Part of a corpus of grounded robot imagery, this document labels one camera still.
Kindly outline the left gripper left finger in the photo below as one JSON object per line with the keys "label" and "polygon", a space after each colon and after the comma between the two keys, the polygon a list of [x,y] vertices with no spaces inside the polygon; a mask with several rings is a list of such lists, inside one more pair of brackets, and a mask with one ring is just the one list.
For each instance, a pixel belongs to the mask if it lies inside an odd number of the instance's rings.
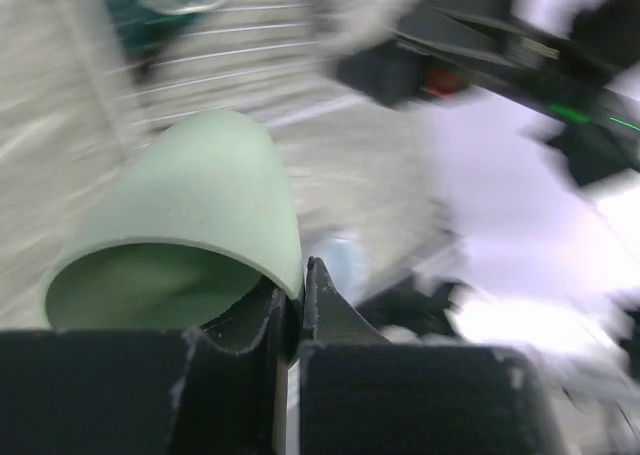
{"label": "left gripper left finger", "polygon": [[1,335],[5,454],[278,454],[285,296],[261,280],[203,328]]}

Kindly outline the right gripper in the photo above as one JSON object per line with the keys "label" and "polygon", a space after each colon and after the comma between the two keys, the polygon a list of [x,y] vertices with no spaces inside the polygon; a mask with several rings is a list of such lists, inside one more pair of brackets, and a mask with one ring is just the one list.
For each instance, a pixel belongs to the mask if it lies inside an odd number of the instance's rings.
{"label": "right gripper", "polygon": [[514,0],[417,0],[335,78],[392,108],[478,86],[562,123],[547,140],[578,185],[639,167],[639,123],[611,81],[639,60],[639,0],[579,11],[566,37],[514,15]]}

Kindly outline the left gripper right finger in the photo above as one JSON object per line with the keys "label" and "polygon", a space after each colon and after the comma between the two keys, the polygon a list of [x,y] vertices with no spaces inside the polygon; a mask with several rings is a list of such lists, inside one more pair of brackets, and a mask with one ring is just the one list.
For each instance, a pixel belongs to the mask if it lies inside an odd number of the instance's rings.
{"label": "left gripper right finger", "polygon": [[394,344],[307,265],[299,352],[303,454],[561,454],[533,364],[500,346]]}

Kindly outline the light green cup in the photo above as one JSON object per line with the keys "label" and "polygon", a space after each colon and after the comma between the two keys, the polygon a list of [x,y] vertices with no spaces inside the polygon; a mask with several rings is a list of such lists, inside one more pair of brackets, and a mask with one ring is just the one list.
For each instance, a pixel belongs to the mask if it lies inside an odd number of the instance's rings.
{"label": "light green cup", "polygon": [[43,284],[55,328],[182,328],[273,282],[303,291],[294,197],[267,129],[189,116],[121,172]]}

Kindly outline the dark green mug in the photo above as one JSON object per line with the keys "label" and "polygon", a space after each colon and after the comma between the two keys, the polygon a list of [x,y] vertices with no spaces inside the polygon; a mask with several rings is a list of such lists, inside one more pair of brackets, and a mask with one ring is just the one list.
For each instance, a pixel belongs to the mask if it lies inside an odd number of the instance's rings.
{"label": "dark green mug", "polygon": [[104,0],[134,79],[149,77],[160,54],[198,17],[227,0]]}

